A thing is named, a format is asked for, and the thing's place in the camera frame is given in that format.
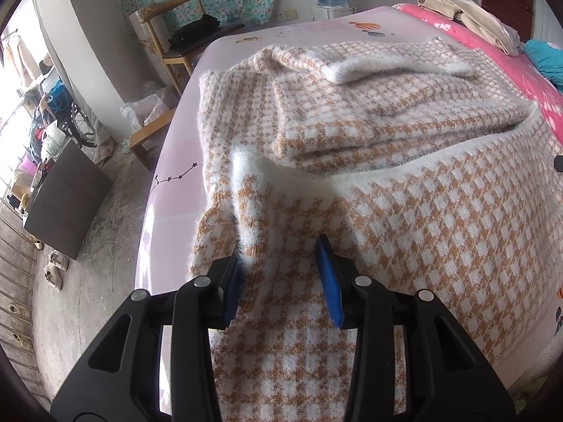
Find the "beige houndstooth knit coat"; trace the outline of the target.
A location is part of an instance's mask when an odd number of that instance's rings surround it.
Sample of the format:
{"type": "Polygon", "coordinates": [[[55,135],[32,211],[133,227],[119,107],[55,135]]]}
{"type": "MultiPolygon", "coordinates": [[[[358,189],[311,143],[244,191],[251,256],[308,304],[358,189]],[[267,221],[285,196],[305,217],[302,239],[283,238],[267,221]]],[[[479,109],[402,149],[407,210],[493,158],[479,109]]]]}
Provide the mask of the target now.
{"type": "Polygon", "coordinates": [[[190,273],[239,250],[211,337],[227,421],[339,421],[354,335],[331,326],[319,235],[390,290],[434,290],[513,385],[541,370],[562,283],[561,146],[488,55],[422,43],[271,46],[200,80],[207,207],[190,273]]]}

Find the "beige clothes pile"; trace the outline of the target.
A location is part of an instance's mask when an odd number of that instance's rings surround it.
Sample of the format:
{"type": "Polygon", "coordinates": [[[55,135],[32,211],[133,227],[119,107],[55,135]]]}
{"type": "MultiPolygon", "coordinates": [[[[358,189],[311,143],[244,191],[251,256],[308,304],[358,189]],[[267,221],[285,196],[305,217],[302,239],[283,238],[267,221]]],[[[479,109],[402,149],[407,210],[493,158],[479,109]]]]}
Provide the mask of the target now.
{"type": "Polygon", "coordinates": [[[417,4],[461,23],[506,55],[520,55],[521,40],[518,32],[472,0],[417,0],[417,4]]]}

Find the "pink floral blanket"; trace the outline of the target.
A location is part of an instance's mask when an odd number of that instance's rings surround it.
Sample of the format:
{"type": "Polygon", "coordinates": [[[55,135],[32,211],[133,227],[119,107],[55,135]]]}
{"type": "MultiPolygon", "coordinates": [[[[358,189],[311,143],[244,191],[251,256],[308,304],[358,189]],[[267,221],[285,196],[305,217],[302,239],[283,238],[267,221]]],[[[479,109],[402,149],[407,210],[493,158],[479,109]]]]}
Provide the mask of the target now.
{"type": "Polygon", "coordinates": [[[488,43],[461,24],[415,4],[399,3],[395,9],[405,12],[427,24],[446,32],[450,37],[470,49],[485,52],[488,57],[511,78],[528,99],[537,101],[542,115],[559,142],[562,142],[562,93],[532,64],[525,53],[512,57],[488,43]]]}

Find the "pale pink printed bedsheet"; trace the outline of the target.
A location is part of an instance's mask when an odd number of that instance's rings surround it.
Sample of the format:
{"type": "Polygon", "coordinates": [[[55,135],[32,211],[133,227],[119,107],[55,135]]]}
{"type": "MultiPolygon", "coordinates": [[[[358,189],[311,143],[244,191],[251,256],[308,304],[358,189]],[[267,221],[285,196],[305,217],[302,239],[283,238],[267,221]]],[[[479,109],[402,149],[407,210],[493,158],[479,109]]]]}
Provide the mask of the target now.
{"type": "MultiPolygon", "coordinates": [[[[273,44],[310,47],[344,41],[422,42],[434,37],[460,48],[483,51],[492,67],[505,71],[518,91],[538,101],[548,125],[556,130],[557,136],[562,136],[562,94],[535,70],[527,56],[505,55],[467,28],[413,4],[227,36],[212,43],[202,55],[165,138],[145,212],[135,287],[166,293],[187,280],[197,222],[206,206],[201,174],[203,155],[197,131],[201,74],[228,69],[273,44]],[[182,174],[193,163],[197,166],[181,179],[165,181],[182,174]],[[157,186],[157,180],[164,182],[157,186]]],[[[540,292],[548,297],[532,326],[495,365],[495,371],[511,391],[549,373],[562,355],[562,264],[556,269],[555,282],[540,292]]]]}

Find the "teal cloth on bed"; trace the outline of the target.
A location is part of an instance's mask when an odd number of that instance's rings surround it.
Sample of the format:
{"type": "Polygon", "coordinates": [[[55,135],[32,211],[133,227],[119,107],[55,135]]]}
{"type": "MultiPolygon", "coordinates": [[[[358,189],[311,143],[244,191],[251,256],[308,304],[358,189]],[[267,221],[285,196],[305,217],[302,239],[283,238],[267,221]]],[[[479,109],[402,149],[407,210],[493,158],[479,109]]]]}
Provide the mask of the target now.
{"type": "Polygon", "coordinates": [[[539,72],[547,78],[558,91],[562,91],[562,49],[554,43],[531,39],[524,45],[524,51],[539,72]]]}

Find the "small wooden stool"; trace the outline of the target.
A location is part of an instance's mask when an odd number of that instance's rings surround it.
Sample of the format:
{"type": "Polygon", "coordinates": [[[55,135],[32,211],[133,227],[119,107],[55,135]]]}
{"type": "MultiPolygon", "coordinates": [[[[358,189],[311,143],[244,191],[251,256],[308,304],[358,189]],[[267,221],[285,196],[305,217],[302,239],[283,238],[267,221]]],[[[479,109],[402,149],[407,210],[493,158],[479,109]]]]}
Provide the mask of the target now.
{"type": "Polygon", "coordinates": [[[157,160],[159,159],[163,142],[157,144],[153,149],[146,149],[144,144],[157,137],[166,137],[175,112],[176,108],[165,111],[165,113],[161,114],[161,116],[157,117],[153,122],[135,132],[130,138],[131,152],[149,172],[153,172],[157,166],[157,160]]]}

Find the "beige shoes on floor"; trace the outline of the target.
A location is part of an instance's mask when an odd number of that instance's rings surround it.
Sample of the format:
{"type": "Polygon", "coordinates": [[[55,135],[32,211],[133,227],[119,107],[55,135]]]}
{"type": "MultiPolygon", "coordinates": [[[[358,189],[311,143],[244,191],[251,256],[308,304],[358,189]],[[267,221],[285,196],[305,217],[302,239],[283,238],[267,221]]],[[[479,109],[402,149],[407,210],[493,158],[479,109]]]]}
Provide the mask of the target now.
{"type": "Polygon", "coordinates": [[[69,259],[66,255],[53,250],[49,253],[44,266],[44,277],[47,283],[55,290],[62,290],[63,278],[62,271],[67,271],[69,259]]]}

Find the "dark grey cabinet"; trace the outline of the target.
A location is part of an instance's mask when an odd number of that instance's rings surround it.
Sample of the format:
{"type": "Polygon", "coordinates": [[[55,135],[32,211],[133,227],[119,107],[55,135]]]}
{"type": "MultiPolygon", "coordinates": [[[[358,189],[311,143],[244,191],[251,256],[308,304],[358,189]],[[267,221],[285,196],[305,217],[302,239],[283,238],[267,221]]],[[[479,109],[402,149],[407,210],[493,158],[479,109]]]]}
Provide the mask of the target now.
{"type": "Polygon", "coordinates": [[[33,191],[23,228],[75,260],[113,181],[69,142],[33,191]]]}

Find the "white plastic bag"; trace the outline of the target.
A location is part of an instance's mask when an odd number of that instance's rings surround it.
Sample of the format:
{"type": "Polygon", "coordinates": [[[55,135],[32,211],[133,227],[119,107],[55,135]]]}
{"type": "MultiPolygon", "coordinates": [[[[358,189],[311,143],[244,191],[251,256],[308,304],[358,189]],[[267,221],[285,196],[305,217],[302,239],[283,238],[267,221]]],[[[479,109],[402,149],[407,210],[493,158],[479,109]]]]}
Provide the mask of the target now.
{"type": "Polygon", "coordinates": [[[120,113],[136,132],[152,123],[168,110],[177,107],[177,93],[170,87],[161,87],[155,81],[143,84],[144,97],[141,100],[125,103],[120,113]]]}

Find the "bicycle with blue bag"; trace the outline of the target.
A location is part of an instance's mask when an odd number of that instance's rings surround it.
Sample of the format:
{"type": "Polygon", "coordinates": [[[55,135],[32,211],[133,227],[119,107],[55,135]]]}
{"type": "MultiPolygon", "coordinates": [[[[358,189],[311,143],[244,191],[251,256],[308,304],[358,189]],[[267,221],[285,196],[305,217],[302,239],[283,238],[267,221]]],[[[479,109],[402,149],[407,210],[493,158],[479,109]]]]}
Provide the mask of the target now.
{"type": "Polygon", "coordinates": [[[93,125],[61,80],[47,93],[47,106],[55,116],[58,129],[73,138],[79,147],[96,147],[93,125]]]}

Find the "black garment on chair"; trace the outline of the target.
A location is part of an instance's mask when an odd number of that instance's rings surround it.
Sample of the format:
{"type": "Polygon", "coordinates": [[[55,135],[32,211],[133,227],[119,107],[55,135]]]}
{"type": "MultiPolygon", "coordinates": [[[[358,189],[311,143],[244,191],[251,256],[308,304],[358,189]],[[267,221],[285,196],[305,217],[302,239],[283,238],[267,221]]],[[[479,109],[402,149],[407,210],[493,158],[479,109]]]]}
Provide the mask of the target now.
{"type": "Polygon", "coordinates": [[[220,27],[216,17],[204,13],[200,19],[182,26],[169,39],[170,48],[178,50],[214,33],[220,27]]]}

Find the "white water dispenser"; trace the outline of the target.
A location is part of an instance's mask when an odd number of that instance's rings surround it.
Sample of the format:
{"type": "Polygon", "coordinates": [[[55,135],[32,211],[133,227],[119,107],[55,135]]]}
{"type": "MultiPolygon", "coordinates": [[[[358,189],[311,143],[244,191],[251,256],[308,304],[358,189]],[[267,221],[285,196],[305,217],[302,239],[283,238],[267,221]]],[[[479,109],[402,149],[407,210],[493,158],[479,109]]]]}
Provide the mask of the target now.
{"type": "Polygon", "coordinates": [[[355,7],[324,7],[315,6],[313,8],[313,20],[330,20],[353,15],[356,12],[355,7]]]}

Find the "wooden chair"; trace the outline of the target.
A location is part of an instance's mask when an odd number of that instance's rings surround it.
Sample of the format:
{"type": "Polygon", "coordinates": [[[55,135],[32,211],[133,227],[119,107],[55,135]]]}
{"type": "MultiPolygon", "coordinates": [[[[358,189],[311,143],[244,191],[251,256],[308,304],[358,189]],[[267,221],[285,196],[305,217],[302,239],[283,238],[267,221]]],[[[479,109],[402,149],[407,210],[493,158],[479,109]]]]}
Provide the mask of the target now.
{"type": "Polygon", "coordinates": [[[173,65],[183,66],[188,78],[191,78],[194,73],[193,59],[197,55],[203,53],[209,45],[220,38],[243,32],[245,29],[244,23],[241,22],[221,24],[216,17],[206,12],[203,0],[168,0],[150,5],[141,10],[140,23],[147,28],[157,55],[178,94],[183,93],[184,87],[177,79],[173,65]],[[191,1],[197,2],[201,18],[174,32],[168,40],[169,47],[164,49],[154,29],[153,20],[191,1]]]}

